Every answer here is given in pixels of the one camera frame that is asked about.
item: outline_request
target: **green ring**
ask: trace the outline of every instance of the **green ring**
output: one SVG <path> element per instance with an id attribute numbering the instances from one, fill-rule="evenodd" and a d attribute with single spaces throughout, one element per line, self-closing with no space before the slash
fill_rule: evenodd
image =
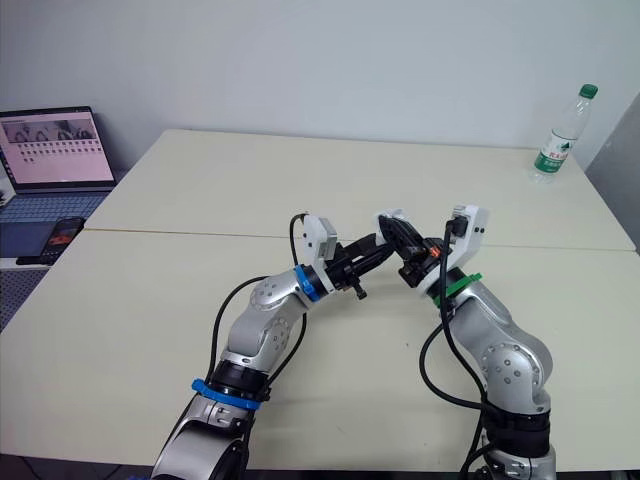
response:
<path id="1" fill-rule="evenodd" d="M 465 288 L 467 285 L 473 282 L 477 282 L 482 278 L 482 274 L 473 273 L 471 275 L 467 275 L 466 277 L 461 278 L 460 280 L 453 282 L 451 285 L 447 287 L 446 296 L 449 298 L 454 293 L 458 293 L 460 290 Z M 436 304 L 436 307 L 440 308 L 440 295 L 433 299 L 433 303 Z"/>

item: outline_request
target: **laptop screen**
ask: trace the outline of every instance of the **laptop screen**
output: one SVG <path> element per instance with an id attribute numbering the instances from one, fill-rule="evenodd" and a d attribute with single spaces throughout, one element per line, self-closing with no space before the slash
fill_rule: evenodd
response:
<path id="1" fill-rule="evenodd" d="M 0 158 L 16 191 L 114 184 L 89 107 L 4 112 L 0 127 Z"/>

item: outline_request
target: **green bottle cap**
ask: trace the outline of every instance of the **green bottle cap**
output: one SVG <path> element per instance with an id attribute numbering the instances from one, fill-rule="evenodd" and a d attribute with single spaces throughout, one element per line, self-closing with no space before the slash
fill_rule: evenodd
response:
<path id="1" fill-rule="evenodd" d="M 584 98 L 593 98 L 596 93 L 598 93 L 598 87 L 590 83 L 585 83 L 580 89 L 580 96 Z"/>

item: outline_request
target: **gray floor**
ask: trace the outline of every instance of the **gray floor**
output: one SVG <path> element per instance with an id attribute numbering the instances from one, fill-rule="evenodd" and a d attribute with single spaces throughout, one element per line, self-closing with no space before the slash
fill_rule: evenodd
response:
<path id="1" fill-rule="evenodd" d="M 11 480 L 104 480 L 117 465 L 28 458 L 37 477 L 20 457 L 0 455 L 0 478 Z M 123 465 L 109 480 L 148 479 L 151 467 Z M 249 471 L 247 480 L 455 480 L 450 473 Z M 610 480 L 608 472 L 560 473 L 559 480 Z"/>

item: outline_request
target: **robotic arm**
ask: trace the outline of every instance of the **robotic arm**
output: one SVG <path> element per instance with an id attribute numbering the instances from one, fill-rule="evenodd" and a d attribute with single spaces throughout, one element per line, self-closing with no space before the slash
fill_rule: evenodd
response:
<path id="1" fill-rule="evenodd" d="M 406 283 L 436 305 L 444 302 L 452 335 L 471 353 L 486 382 L 481 409 L 489 467 L 476 472 L 476 478 L 554 480 L 550 399 L 544 390 L 551 355 L 540 340 L 518 328 L 480 275 L 467 276 L 460 269 L 480 247 L 487 218 L 478 207 L 456 207 L 447 224 L 454 245 L 449 252 L 444 241 L 423 238 L 400 211 L 378 216 L 377 234 L 346 247 L 338 243 L 328 220 L 307 215 L 303 236 L 309 264 L 260 279 L 231 328 L 219 363 L 205 379 L 193 382 L 196 394 L 169 435 L 151 478 L 242 478 L 255 412 L 269 398 L 282 367 L 270 372 L 294 324 L 336 290 L 353 288 L 359 299 L 365 298 L 360 277 L 395 251 L 403 260 L 399 273 Z M 447 266 L 443 272 L 441 264 Z"/>
<path id="2" fill-rule="evenodd" d="M 389 245 L 376 245 L 375 234 L 343 247 L 325 218 L 307 215 L 304 228 L 310 265 L 264 278 L 253 289 L 217 367 L 193 382 L 196 394 L 169 435 L 152 479 L 241 478 L 255 411 L 269 398 L 269 373 L 294 324 L 336 290 L 353 287 L 365 298 L 360 277 L 393 254 Z"/>
<path id="3" fill-rule="evenodd" d="M 544 384 L 551 375 L 547 347 L 520 329 L 507 308 L 479 281 L 465 275 L 462 267 L 478 250 L 486 229 L 488 212 L 456 207 L 448 222 L 448 245 L 422 238 L 401 212 L 378 217 L 380 237 L 402 257 L 399 270 L 407 284 L 436 305 L 446 302 L 452 313 L 453 337 L 471 353 L 486 382 L 482 400 L 483 443 L 489 468 L 476 472 L 479 479 L 554 480 L 555 451 L 549 444 L 550 398 Z M 439 267 L 447 258 L 446 298 L 440 298 Z"/>

